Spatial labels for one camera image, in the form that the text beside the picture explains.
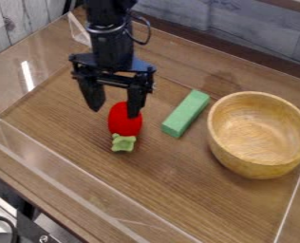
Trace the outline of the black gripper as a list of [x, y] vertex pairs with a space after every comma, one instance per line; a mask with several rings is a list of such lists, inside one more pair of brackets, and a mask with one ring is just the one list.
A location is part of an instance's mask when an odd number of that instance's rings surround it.
[[132, 28], [87, 27], [91, 52], [68, 56], [72, 64], [71, 75], [87, 107], [97, 112], [105, 101], [104, 85], [127, 89], [127, 115], [137, 116], [145, 103], [147, 93], [152, 92], [155, 67], [141, 61], [133, 53], [133, 42], [141, 41], [132, 36]]

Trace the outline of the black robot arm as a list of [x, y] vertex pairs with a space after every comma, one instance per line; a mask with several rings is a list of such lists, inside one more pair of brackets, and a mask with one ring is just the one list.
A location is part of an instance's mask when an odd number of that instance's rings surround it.
[[156, 68], [141, 61], [133, 52], [133, 43], [145, 45], [151, 25], [131, 13], [137, 0], [84, 0], [85, 31], [91, 42], [89, 53], [68, 56], [71, 75], [87, 102], [97, 112], [104, 101], [104, 86], [127, 90], [127, 116], [135, 118], [153, 89]]

